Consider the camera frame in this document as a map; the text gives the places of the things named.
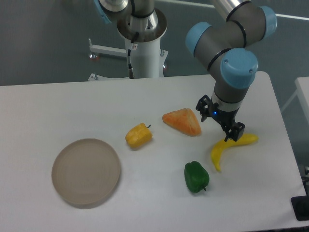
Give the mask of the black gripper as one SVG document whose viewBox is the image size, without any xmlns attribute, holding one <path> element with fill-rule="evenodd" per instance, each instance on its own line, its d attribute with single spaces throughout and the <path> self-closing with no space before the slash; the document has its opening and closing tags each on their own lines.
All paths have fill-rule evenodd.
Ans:
<svg viewBox="0 0 309 232">
<path fill-rule="evenodd" d="M 227 103 L 217 97 L 210 99 L 208 95 L 204 95 L 198 100 L 196 110 L 201 116 L 201 122 L 212 117 L 223 126 L 223 131 L 226 133 L 225 142 L 228 140 L 237 142 L 242 137 L 245 125 L 241 122 L 234 122 L 239 110 L 239 102 Z"/>
</svg>

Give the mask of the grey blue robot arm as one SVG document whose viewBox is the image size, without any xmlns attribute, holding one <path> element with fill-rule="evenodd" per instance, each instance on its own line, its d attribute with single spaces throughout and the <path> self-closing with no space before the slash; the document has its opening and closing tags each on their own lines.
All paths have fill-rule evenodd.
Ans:
<svg viewBox="0 0 309 232">
<path fill-rule="evenodd" d="M 164 14 L 152 0 L 97 0 L 100 17 L 117 29 L 125 41 L 129 78 L 158 78 L 163 72 L 160 40 L 167 30 Z M 237 141 L 245 126 L 235 116 L 255 79 L 256 56 L 246 47 L 273 34 L 277 28 L 274 11 L 256 7 L 249 0 L 215 0 L 215 9 L 225 20 L 216 29 L 200 22 L 188 31 L 185 44 L 215 80 L 211 97 L 197 103 L 202 120 L 213 118 L 226 134 Z"/>
</svg>

